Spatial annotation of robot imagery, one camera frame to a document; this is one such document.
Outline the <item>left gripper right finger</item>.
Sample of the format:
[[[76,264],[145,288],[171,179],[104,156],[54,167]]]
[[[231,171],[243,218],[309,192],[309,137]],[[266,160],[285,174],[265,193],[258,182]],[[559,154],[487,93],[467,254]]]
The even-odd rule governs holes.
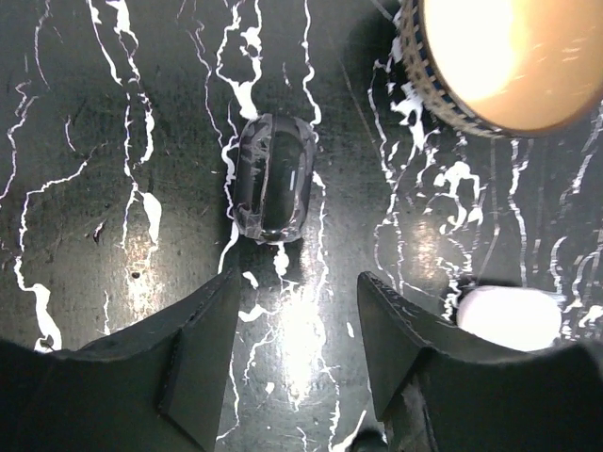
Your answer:
[[[357,305],[376,417],[393,451],[598,451],[602,345],[489,343],[371,272]]]

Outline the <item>white earbud charging case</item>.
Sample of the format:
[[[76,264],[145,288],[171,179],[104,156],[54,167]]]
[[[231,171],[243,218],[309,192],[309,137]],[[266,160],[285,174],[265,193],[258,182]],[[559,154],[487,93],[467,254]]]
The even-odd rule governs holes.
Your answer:
[[[465,295],[456,323],[490,343],[531,352],[552,346],[562,327],[562,312],[546,292],[485,285]]]

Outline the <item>black earbud charging case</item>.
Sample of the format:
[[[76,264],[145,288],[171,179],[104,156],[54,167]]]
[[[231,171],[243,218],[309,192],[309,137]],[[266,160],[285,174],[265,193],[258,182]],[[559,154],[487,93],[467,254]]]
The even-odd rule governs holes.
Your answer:
[[[299,118],[265,113],[246,124],[233,192],[234,221],[242,235],[259,244],[302,236],[317,151],[312,127]]]

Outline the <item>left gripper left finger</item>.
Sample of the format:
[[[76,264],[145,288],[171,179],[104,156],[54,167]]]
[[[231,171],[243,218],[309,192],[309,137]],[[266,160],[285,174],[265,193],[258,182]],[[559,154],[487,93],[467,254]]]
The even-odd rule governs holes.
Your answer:
[[[230,269],[78,350],[1,343],[5,451],[211,451],[240,303]]]

